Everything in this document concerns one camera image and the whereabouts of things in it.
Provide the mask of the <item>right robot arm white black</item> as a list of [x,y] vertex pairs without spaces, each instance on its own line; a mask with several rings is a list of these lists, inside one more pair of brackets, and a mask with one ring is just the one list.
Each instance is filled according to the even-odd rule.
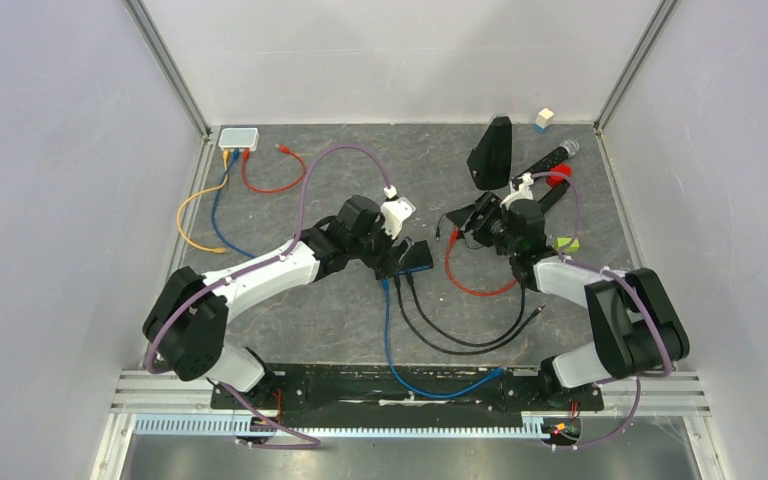
[[689,355],[689,337],[656,272],[617,272],[573,259],[550,245],[539,202],[520,199],[503,205],[486,192],[445,216],[457,235],[467,234],[506,257],[521,286],[586,309],[591,342],[540,366],[537,392],[545,405],[562,408],[577,396],[578,387],[598,381],[666,375],[674,362]]

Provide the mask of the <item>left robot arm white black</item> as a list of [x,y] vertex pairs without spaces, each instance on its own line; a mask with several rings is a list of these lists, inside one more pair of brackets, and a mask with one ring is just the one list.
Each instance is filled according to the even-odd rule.
[[234,388],[251,408],[267,405],[274,393],[268,368],[252,349],[226,341],[228,322],[287,290],[340,272],[352,260],[379,277],[394,274],[415,245],[400,236],[415,211],[403,197],[377,204],[354,195],[337,214],[265,255],[203,274],[190,267],[176,270],[142,326],[149,343],[147,370],[159,373],[153,362],[161,359],[162,370],[183,382],[210,379]]

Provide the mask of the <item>black network switch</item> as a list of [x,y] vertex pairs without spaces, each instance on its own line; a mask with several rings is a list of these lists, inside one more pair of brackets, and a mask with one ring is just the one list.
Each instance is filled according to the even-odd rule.
[[434,260],[430,245],[427,240],[421,240],[413,243],[407,250],[400,261],[396,274],[413,274],[433,268]]

